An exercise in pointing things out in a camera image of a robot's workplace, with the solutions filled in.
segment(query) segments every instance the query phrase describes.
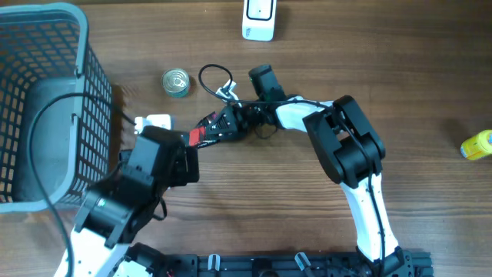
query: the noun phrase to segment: silver can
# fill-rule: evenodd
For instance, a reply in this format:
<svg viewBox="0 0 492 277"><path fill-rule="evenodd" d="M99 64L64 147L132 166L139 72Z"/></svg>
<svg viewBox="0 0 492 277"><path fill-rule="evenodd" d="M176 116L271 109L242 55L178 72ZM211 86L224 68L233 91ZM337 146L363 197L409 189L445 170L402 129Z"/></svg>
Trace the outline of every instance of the silver can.
<svg viewBox="0 0 492 277"><path fill-rule="evenodd" d="M164 72L161 84L168 95L180 98L188 94L190 77L184 69L173 68Z"/></svg>

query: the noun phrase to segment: wooden surface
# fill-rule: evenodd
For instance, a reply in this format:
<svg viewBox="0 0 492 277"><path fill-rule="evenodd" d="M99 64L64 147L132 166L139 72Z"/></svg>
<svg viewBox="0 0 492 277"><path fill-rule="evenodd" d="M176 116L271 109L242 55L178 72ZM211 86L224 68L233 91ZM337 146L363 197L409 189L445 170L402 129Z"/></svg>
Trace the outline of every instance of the wooden surface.
<svg viewBox="0 0 492 277"><path fill-rule="evenodd" d="M384 198L400 245L431 252L436 276L490 275L492 159L468 162L458 151L492 128L490 4L282 2L268 43L241 37L240 2L82 8L130 116L169 113L186 130L220 110L196 81L182 99L160 86L166 69L197 78L212 62L233 72L245 99L255 96L248 70L264 63L287 93L354 96L387 148ZM211 88L227 81L214 70L204 78ZM122 147L134 142L124 125ZM168 218L151 222L136 242L201 255L354 250L347 201L305 134L250 135L201 150L200 163L200 182L168 191ZM73 214L63 216L70 229ZM51 276L63 251L52 217L0 220L0 276Z"/></svg>

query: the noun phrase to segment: tin can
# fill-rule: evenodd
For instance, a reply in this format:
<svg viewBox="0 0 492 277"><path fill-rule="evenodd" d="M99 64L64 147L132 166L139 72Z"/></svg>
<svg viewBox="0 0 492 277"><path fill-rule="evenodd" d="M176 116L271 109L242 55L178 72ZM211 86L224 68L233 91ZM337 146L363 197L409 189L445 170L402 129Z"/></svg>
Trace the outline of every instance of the tin can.
<svg viewBox="0 0 492 277"><path fill-rule="evenodd" d="M464 141L461 154L472 161L492 154L492 130L482 131Z"/></svg>
<svg viewBox="0 0 492 277"><path fill-rule="evenodd" d="M164 90L171 97L184 97L188 94L190 87L190 77L181 68L169 69L162 75L161 84Z"/></svg>

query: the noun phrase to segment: plastic basket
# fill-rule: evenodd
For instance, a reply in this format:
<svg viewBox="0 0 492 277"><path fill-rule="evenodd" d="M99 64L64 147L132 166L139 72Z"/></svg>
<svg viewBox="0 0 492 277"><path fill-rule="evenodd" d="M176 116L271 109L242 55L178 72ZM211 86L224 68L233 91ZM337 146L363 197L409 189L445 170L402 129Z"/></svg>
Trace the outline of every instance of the plastic basket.
<svg viewBox="0 0 492 277"><path fill-rule="evenodd" d="M65 3L0 8L0 213L46 209L27 166L27 134L36 112L69 92L112 102L85 14ZM33 158L53 202L80 205L87 185L108 171L110 119L109 107L86 97L41 117Z"/></svg>

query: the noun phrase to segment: basket bottom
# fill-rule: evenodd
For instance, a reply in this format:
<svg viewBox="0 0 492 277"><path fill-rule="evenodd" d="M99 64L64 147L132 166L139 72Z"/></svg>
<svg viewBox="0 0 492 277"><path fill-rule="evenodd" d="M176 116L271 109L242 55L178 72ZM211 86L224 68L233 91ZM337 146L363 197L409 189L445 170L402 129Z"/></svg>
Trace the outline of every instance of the basket bottom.
<svg viewBox="0 0 492 277"><path fill-rule="evenodd" d="M28 167L27 138L36 113L54 97L75 92L75 78L50 78L32 86L26 93L22 115L19 151L12 183L14 202L43 199ZM74 99L63 99L48 108L39 119L32 141L35 167L47 193L51 195L65 180L68 171L71 115Z"/></svg>

